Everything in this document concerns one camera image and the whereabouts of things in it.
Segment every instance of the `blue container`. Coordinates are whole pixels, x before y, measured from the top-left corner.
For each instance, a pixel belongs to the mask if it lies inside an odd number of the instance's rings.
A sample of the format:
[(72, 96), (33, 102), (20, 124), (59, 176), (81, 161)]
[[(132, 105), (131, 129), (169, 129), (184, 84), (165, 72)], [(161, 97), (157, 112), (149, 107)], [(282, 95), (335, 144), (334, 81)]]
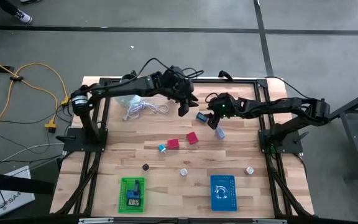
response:
[(236, 212), (236, 183), (233, 175), (211, 176), (212, 211)]

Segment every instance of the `white cable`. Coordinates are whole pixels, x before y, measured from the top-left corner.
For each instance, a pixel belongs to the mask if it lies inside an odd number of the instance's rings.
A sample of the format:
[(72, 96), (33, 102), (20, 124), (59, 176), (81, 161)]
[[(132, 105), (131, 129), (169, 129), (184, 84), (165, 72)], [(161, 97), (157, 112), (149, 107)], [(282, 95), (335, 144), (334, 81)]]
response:
[(21, 151), (15, 153), (15, 154), (13, 154), (13, 155), (7, 157), (7, 158), (1, 160), (1, 162), (4, 162), (4, 161), (6, 161), (6, 160), (8, 160), (8, 159), (10, 159), (10, 158), (12, 158), (12, 157), (14, 157), (14, 156), (16, 156), (16, 155), (18, 155), (18, 154), (24, 152), (24, 151), (27, 151), (27, 150), (29, 150), (29, 149), (35, 149), (35, 148), (42, 147), (42, 146), (61, 146), (61, 145), (64, 145), (64, 143), (51, 143), (51, 144), (42, 144), (42, 145), (38, 145), (38, 146), (32, 146), (32, 147), (29, 147), (29, 148), (27, 148), (27, 149), (23, 149), (23, 150), (21, 150)]
[(124, 120), (128, 120), (128, 117), (130, 117), (130, 118), (138, 118), (139, 117), (139, 110), (143, 110), (145, 108), (150, 109), (154, 113), (160, 112), (160, 113), (164, 114), (164, 113), (169, 112), (168, 105), (154, 105), (152, 103), (146, 103), (144, 101), (141, 101), (141, 102), (138, 102), (138, 103), (133, 103), (133, 104), (131, 104), (129, 106), (129, 108), (127, 110), (127, 113), (123, 117)]

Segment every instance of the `red cube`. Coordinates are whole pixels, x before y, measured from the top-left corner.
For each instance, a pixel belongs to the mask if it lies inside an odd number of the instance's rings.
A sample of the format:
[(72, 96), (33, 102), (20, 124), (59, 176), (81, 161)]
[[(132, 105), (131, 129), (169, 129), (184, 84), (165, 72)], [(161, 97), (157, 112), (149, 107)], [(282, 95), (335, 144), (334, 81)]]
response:
[(171, 139), (168, 140), (168, 149), (178, 149), (179, 148), (179, 140)]
[(189, 140), (189, 143), (190, 144), (196, 144), (198, 143), (198, 138), (197, 138), (197, 135), (195, 132), (192, 132), (192, 133), (188, 133), (186, 135), (187, 139)]

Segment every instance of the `small toy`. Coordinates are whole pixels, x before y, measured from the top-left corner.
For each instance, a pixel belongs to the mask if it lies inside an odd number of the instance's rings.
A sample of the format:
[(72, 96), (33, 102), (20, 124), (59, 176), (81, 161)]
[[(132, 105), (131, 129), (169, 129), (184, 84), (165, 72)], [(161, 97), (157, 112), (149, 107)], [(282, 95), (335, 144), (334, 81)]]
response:
[(246, 171), (247, 171), (247, 173), (248, 174), (253, 174), (254, 173), (254, 168), (252, 168), (252, 167), (248, 167), (247, 169), (246, 169)]
[(222, 140), (225, 137), (223, 130), (219, 126), (216, 127), (215, 134), (216, 134), (216, 137), (218, 137), (219, 140)]
[(205, 116), (203, 113), (201, 113), (201, 112), (198, 112), (198, 114), (197, 114), (197, 116), (196, 116), (196, 119), (198, 119), (199, 121), (201, 121), (201, 122), (207, 122), (207, 120), (208, 120), (208, 117), (207, 116)]
[(135, 180), (134, 189), (127, 191), (127, 205), (136, 207), (140, 206), (140, 189), (138, 180)]
[(189, 143), (190, 144), (196, 144), (198, 143), (198, 138), (197, 138), (197, 135), (195, 132), (192, 132), (192, 133), (188, 133), (186, 135), (187, 139), (189, 140)]
[(144, 164), (144, 165), (142, 166), (142, 168), (143, 168), (144, 171), (148, 171), (148, 169), (149, 169), (150, 167), (149, 167), (148, 164)]
[(164, 145), (159, 145), (158, 149), (159, 149), (160, 152), (167, 153), (167, 152), (165, 152), (167, 149), (165, 148)]
[(186, 169), (181, 169), (180, 170), (180, 175), (186, 176), (187, 175), (187, 170)]
[(171, 139), (168, 140), (168, 149), (178, 149), (179, 148), (179, 140)]

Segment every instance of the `gray concrete floor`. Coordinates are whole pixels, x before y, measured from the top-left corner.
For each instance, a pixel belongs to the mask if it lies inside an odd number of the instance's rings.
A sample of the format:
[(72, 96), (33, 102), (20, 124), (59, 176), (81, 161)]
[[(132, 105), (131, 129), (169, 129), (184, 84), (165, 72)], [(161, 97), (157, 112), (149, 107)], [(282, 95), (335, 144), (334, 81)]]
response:
[[(260, 5), (268, 29), (358, 30), (358, 0), (260, 0)], [(40, 26), (257, 28), (251, 0), (51, 0), (21, 8)], [(0, 10), (0, 24), (18, 23)], [(326, 98), (332, 111), (358, 95), (357, 35), (268, 35), (267, 42), (275, 76), (308, 96)], [(0, 63), (16, 68), (46, 63), (60, 73), (69, 92), (79, 87), (85, 75), (122, 75), (139, 70), (150, 57), (169, 65), (204, 69), (204, 76), (215, 77), (220, 70), (235, 77), (266, 76), (258, 34), (0, 30)], [(160, 69), (152, 64), (145, 72)], [(63, 98), (57, 77), (47, 69), (32, 67), (22, 75)], [(8, 76), (0, 74), (0, 111), (8, 85)], [(18, 83), (3, 119), (36, 121), (53, 113), (52, 105), (51, 97)], [(0, 134), (27, 147), (45, 144), (43, 125), (0, 123)], [(65, 123), (58, 120), (58, 125), (62, 133)], [(315, 213), (358, 221), (358, 181), (345, 184), (342, 180), (358, 169), (358, 160), (341, 122), (305, 131), (310, 132), (302, 143)], [(56, 142), (53, 136), (50, 141)], [(0, 139), (0, 160), (21, 149)], [(51, 147), (45, 154), (26, 152), (16, 159), (50, 157), (61, 151), (61, 147)], [(0, 173), (22, 165), (1, 164)]]

